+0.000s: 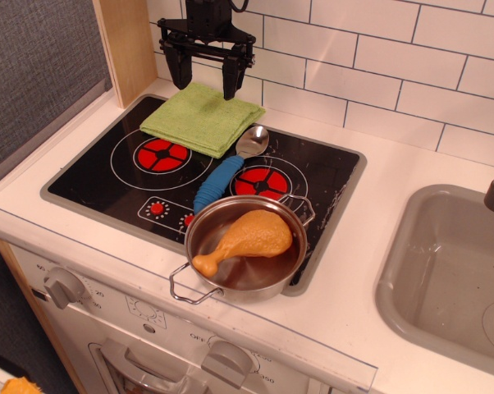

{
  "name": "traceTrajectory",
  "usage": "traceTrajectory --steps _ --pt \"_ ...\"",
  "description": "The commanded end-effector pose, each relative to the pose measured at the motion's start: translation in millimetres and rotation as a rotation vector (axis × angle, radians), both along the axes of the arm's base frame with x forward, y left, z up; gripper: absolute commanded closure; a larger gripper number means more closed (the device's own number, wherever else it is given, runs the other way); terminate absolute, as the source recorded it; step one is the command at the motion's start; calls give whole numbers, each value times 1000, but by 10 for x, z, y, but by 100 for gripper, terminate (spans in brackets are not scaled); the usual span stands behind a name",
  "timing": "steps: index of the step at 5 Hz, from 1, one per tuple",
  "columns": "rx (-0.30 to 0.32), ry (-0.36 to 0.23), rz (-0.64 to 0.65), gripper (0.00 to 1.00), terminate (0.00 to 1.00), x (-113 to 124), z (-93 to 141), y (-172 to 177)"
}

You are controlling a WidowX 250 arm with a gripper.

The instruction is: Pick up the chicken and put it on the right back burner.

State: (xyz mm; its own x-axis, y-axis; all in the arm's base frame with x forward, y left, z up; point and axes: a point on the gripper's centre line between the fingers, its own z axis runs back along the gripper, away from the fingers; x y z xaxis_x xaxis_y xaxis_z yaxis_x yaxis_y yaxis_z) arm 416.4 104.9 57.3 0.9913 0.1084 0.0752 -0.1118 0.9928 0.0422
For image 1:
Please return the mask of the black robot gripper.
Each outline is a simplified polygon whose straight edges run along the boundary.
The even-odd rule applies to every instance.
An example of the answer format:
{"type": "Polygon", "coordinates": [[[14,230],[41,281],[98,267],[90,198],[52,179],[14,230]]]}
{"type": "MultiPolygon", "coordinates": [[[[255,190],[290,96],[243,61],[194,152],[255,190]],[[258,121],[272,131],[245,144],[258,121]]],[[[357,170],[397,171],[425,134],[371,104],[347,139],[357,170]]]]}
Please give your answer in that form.
{"type": "Polygon", "coordinates": [[[191,82],[192,57],[221,62],[223,97],[233,99],[245,69],[254,65],[256,38],[232,24],[232,14],[240,9],[231,1],[187,1],[185,10],[184,19],[158,21],[173,84],[184,89],[191,82]]]}

